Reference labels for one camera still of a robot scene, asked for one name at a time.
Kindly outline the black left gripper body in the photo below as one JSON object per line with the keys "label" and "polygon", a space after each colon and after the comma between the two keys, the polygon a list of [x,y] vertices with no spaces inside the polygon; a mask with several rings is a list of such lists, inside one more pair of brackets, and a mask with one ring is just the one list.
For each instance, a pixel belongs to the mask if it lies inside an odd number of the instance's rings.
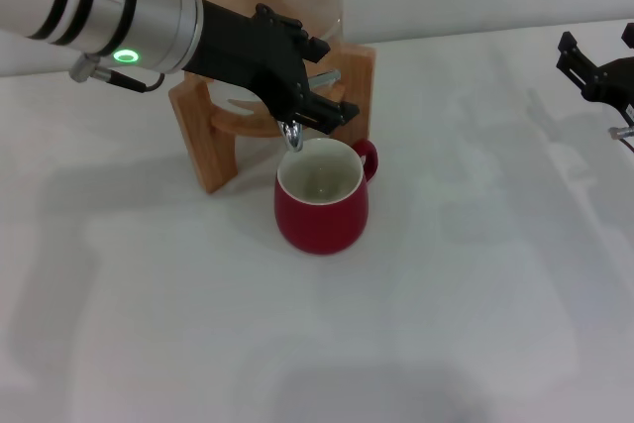
{"label": "black left gripper body", "polygon": [[310,91],[304,59],[289,40],[254,15],[205,1],[201,36],[183,70],[247,89],[276,112],[279,101]]}

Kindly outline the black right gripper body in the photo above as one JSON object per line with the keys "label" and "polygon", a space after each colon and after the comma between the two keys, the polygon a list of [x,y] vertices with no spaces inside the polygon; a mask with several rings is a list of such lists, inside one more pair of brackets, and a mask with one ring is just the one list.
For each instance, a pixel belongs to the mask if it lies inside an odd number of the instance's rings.
{"label": "black right gripper body", "polygon": [[633,58],[593,65],[581,96],[588,102],[604,103],[618,111],[626,122],[633,121]]}

